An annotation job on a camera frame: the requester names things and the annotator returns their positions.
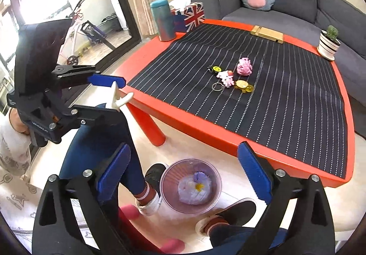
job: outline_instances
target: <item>hand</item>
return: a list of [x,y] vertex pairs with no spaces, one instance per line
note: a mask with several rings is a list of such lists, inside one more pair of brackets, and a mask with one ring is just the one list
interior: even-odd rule
[[13,128],[20,132],[24,133],[26,135],[29,135],[29,129],[28,127],[21,121],[21,118],[19,118],[18,110],[17,109],[11,109],[10,110],[10,124],[13,126]]

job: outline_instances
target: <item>sneaker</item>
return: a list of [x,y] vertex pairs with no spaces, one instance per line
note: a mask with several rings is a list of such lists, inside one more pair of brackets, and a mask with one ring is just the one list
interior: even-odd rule
[[160,180],[164,171],[167,169],[168,165],[163,163],[155,163],[151,166],[145,174],[145,181],[150,184],[156,191],[154,198],[145,206],[139,204],[138,200],[136,200],[137,208],[140,213],[145,216],[151,216],[155,214],[162,202],[162,196],[160,194]]
[[223,209],[217,214],[204,218],[196,224],[195,230],[197,234],[208,236],[204,232],[206,225],[214,218],[221,217],[230,225],[243,226],[247,224],[256,213],[256,203],[252,198],[244,198]]

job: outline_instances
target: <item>gray sofa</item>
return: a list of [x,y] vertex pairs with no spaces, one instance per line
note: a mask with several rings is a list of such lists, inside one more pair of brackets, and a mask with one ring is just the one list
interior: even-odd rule
[[320,30],[339,31],[335,62],[342,75],[354,116],[355,130],[366,137],[366,15],[345,0],[276,0],[270,11],[244,8],[241,0],[203,2],[207,19],[259,25],[318,46]]

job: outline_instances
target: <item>gold coin keychain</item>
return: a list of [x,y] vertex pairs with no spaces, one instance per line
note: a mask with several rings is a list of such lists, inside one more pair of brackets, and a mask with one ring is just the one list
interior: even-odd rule
[[246,93],[246,92],[252,92],[254,87],[248,84],[247,81],[237,80],[234,82],[234,89],[239,89],[243,93]]

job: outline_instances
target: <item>floor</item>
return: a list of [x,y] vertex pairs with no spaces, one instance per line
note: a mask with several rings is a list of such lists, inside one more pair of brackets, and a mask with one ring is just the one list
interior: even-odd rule
[[[106,39],[114,47],[120,46],[122,43],[129,40],[131,36],[128,31],[110,32]],[[79,57],[79,65],[95,65],[108,55],[112,50],[103,43],[99,43],[90,47],[87,51],[83,52]]]
[[[106,74],[114,70],[130,55],[127,54],[118,60]],[[108,91],[102,87],[90,86],[76,101],[77,104],[95,106],[104,103]],[[171,164],[178,159],[198,158],[212,163],[220,172],[223,181],[223,190],[213,211],[225,208],[239,199],[251,197],[257,203],[257,212],[246,226],[255,226],[259,221],[266,205],[257,199],[244,171],[237,158],[212,148],[190,136],[177,131],[170,126],[155,120],[162,131],[167,135],[166,142],[155,147],[147,140],[136,121],[123,106],[122,111],[127,117],[131,134],[138,151],[142,169],[147,169],[155,162]],[[58,145],[51,142],[42,148],[31,168],[31,183],[43,188],[47,177],[58,174],[68,146],[76,130],[70,131]],[[338,188],[325,188],[332,210],[336,231],[346,231],[356,228],[366,211],[366,141],[355,135],[356,156],[355,170],[351,181]],[[122,186],[119,188],[120,205],[134,203],[133,196]],[[290,201],[281,227],[288,228],[295,207],[295,200]],[[199,252],[211,248],[208,238],[195,234],[194,225],[202,217],[188,217],[162,204],[158,213],[150,218],[140,217],[133,222],[135,227],[155,245],[162,246],[168,238],[178,238],[185,242],[184,253]]]

